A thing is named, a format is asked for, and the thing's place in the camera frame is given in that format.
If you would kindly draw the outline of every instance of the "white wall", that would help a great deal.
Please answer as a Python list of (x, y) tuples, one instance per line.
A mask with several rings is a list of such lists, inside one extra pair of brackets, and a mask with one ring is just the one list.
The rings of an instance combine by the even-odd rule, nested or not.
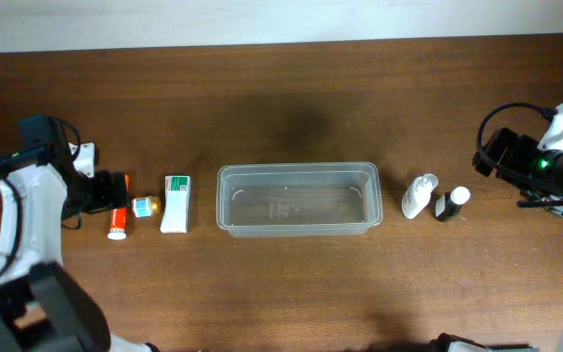
[(0, 52), (563, 32), (563, 0), (0, 0)]

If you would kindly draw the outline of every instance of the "clear plastic bin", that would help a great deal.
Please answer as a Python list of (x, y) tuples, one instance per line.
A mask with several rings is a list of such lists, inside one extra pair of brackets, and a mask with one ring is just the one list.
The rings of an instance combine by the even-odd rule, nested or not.
[(216, 222), (234, 237), (360, 235), (383, 218), (369, 162), (221, 168)]

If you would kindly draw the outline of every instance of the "wooden tabletop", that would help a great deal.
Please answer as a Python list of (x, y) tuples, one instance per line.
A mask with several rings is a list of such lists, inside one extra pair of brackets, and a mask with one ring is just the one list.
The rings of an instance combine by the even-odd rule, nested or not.
[[(111, 330), (165, 351), (342, 351), (449, 332), (551, 350), (563, 328), (563, 219), (471, 167), (481, 119), (516, 101), (563, 102), (563, 34), (0, 55), (0, 155), (17, 120), (73, 123), (131, 195), (193, 178), (190, 229), (109, 214), (63, 230), (65, 268)], [(539, 138), (526, 110), (488, 126)], [(235, 239), (215, 220), (229, 164), (370, 161), (384, 218), (361, 236)], [(449, 223), (402, 194), (426, 172), (472, 199)]]

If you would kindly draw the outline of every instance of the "brown wood surface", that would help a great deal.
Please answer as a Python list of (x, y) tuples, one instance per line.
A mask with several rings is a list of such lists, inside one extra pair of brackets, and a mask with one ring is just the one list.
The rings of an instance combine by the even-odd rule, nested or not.
[[(563, 102), (563, 34), (0, 55), (0, 155), (37, 112), (76, 125), (133, 196), (193, 177), (186, 235), (160, 218), (106, 238), (109, 214), (63, 231), (66, 269), (113, 332), (166, 351), (341, 351), (426, 342), (552, 350), (563, 328), (563, 219), (519, 210), (516, 189), (471, 167), (481, 119)], [(536, 138), (526, 110), (498, 116)], [(215, 221), (228, 164), (370, 161), (384, 220), (365, 235), (234, 239)], [(472, 191), (461, 216), (413, 221), (401, 197), (435, 173)]]

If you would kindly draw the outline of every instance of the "white bottle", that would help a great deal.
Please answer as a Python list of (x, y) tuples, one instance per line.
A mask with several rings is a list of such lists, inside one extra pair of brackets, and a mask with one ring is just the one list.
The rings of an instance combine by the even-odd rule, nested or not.
[(438, 187), (438, 178), (432, 174), (418, 176), (403, 195), (401, 208), (408, 219), (413, 219), (431, 199), (431, 193)]

